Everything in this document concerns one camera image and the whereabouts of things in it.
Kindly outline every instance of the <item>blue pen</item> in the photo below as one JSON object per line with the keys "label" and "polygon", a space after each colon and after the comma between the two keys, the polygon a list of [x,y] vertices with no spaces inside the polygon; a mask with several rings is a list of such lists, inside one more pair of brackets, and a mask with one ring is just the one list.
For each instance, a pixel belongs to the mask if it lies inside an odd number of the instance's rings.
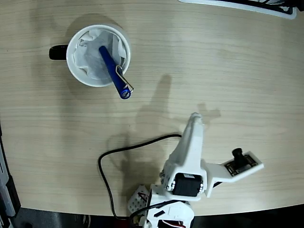
{"label": "blue pen", "polygon": [[115,63],[105,46],[101,46],[99,48],[99,53],[104,60],[111,79],[117,89],[117,92],[119,93],[119,96],[122,99],[128,99],[131,96],[131,92],[134,90],[134,88],[124,78],[121,66]]}

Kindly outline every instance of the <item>red wire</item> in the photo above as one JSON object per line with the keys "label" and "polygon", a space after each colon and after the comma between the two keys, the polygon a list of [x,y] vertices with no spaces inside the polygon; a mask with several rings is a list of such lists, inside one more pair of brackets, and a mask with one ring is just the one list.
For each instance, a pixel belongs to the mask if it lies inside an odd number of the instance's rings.
{"label": "red wire", "polygon": [[167,222],[166,221],[166,223],[168,223],[168,224],[170,224],[170,225],[172,225],[172,226],[176,226],[176,227],[183,227],[183,228],[186,228],[184,225],[179,225],[179,224],[172,224],[172,223],[170,223],[170,222]]}

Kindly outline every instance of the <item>tissue paper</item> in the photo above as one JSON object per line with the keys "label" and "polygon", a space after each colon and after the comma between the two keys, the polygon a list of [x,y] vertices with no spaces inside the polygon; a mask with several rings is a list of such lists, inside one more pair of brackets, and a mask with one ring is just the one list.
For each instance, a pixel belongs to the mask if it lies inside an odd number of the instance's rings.
{"label": "tissue paper", "polygon": [[121,39],[105,29],[93,29],[85,33],[73,54],[75,65],[86,71],[88,77],[97,80],[111,78],[98,51],[101,46],[106,46],[116,64],[124,65],[126,51]]}

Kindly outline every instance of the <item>pen clip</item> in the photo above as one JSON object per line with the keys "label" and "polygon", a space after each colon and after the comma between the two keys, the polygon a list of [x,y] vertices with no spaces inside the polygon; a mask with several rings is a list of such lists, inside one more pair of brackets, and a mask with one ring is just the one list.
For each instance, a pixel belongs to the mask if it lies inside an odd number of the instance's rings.
{"label": "pen clip", "polygon": [[125,83],[125,88],[129,87],[130,92],[133,92],[133,90],[134,90],[133,86],[131,86],[131,84],[123,76],[123,69],[122,69],[122,67],[120,65],[116,65],[115,71],[116,71],[116,74],[120,77],[120,79]]}

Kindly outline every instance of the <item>white object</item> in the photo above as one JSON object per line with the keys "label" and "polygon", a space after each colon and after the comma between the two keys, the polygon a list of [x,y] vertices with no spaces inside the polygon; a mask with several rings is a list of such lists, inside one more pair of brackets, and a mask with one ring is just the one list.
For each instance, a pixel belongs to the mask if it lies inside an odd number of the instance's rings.
{"label": "white object", "polygon": [[[150,205],[168,201],[165,196],[165,190],[161,186],[151,185],[151,202]],[[164,213],[160,216],[155,216],[155,214],[163,211]],[[142,217],[143,228],[157,228],[159,220],[168,221],[180,221],[183,226],[190,228],[191,222],[194,218],[194,212],[188,202],[176,202],[172,204],[165,205],[161,208],[153,208],[148,210],[147,215]]]}
{"label": "white object", "polygon": [[112,32],[104,29],[93,29],[85,33],[77,43],[73,54],[75,64],[83,69],[88,77],[100,79],[103,84],[112,83],[99,48],[105,46],[116,64],[123,66],[126,52],[122,40]]}
{"label": "white object", "polygon": [[207,188],[207,172],[200,166],[203,148],[204,124],[202,117],[198,113],[193,113],[188,120],[184,133],[175,148],[165,162],[161,173],[161,184],[167,190],[166,196],[171,200],[200,200],[201,195],[196,197],[186,197],[173,195],[172,190],[175,185],[175,175],[184,173],[186,175],[199,175],[202,177],[203,189]]}
{"label": "white object", "polygon": [[[193,113],[188,120],[182,138],[160,173],[161,186],[151,185],[149,195],[151,201],[148,201],[147,206],[174,199],[180,201],[148,210],[141,217],[139,223],[143,228],[157,228],[160,220],[180,221],[183,226],[190,228],[194,212],[189,201],[198,201],[203,192],[207,197],[210,197],[216,182],[236,182],[264,167],[263,163],[251,152],[243,155],[247,164],[241,168],[237,167],[234,159],[223,164],[206,163],[201,159],[203,128],[201,115]],[[183,187],[175,180],[178,178],[177,173],[182,173],[188,179],[187,181],[195,180],[194,176],[200,176],[200,189],[195,190],[198,191],[197,196],[173,194],[176,185],[179,185],[179,188]]]}
{"label": "white object", "polygon": [[123,68],[123,74],[126,73],[130,61],[131,61],[131,44],[130,40],[126,34],[126,32],[119,26],[114,25],[114,24],[100,24],[100,25],[91,25],[88,27],[83,28],[82,30],[78,31],[70,40],[67,50],[66,50],[66,62],[68,65],[68,68],[72,75],[80,82],[82,82],[85,85],[92,86],[92,87],[104,87],[107,86],[111,83],[113,83],[110,80],[102,80],[102,79],[94,79],[90,76],[87,75],[87,72],[83,69],[80,69],[79,67],[76,66],[75,60],[74,60],[74,53],[76,50],[77,45],[80,42],[80,39],[87,34],[87,32],[91,30],[96,31],[101,29],[101,30],[106,30],[109,33],[115,34],[122,43],[122,47],[125,49],[125,59],[124,63],[122,65]]}
{"label": "white object", "polygon": [[213,186],[216,182],[222,182],[222,183],[233,183],[240,179],[243,179],[246,176],[249,176],[256,171],[261,170],[264,167],[264,164],[252,153],[247,152],[244,154],[244,156],[249,155],[253,160],[257,163],[254,167],[251,167],[248,170],[245,170],[238,175],[231,176],[231,174],[228,172],[228,170],[225,168],[225,164],[233,161],[233,159],[223,163],[223,164],[212,164],[212,163],[205,163],[204,160],[202,160],[202,167],[207,171],[207,189],[205,191],[205,195],[209,198],[211,196],[211,192],[213,190]]}
{"label": "white object", "polygon": [[277,16],[277,17],[282,17],[286,19],[294,19],[296,17],[296,8],[292,9],[292,14],[286,14],[286,13],[281,13],[277,12],[274,10],[269,10],[269,9],[264,9],[260,7],[255,7],[255,6],[249,6],[245,4],[238,4],[238,3],[233,3],[229,1],[220,1],[220,0],[179,0],[180,2],[185,2],[185,3],[196,3],[196,4],[204,4],[204,5],[212,5],[212,6],[222,6],[222,7],[230,7],[230,8],[236,8],[240,10],[249,10],[253,12],[258,12],[258,13],[264,13],[272,16]]}
{"label": "white object", "polygon": [[145,194],[146,200],[148,200],[149,192],[147,188],[144,185],[140,185],[128,201],[128,210],[131,214],[141,208],[144,208],[147,204],[147,202],[139,196],[139,193]]}

